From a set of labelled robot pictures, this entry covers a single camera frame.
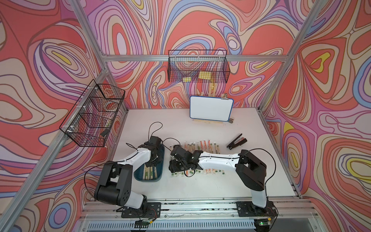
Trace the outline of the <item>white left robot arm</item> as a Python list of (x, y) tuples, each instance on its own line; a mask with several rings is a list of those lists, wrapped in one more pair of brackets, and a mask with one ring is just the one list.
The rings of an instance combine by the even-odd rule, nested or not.
[(162, 140), (150, 136), (149, 140), (121, 161), (106, 162), (94, 191), (94, 199), (122, 208), (122, 218), (149, 218), (160, 216), (161, 203), (149, 203), (147, 197), (131, 190), (134, 172), (142, 165), (155, 166), (163, 161)]

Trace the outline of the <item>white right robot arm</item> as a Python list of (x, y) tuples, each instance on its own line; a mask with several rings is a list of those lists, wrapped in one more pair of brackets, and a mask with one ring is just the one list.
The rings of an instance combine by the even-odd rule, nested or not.
[(250, 202), (237, 202), (239, 216), (268, 216), (276, 214), (268, 206), (266, 192), (267, 165), (250, 150), (241, 150), (236, 154), (213, 154), (202, 150), (189, 152), (179, 145), (171, 151), (169, 170), (171, 173), (218, 169), (235, 172), (241, 182), (251, 191)]

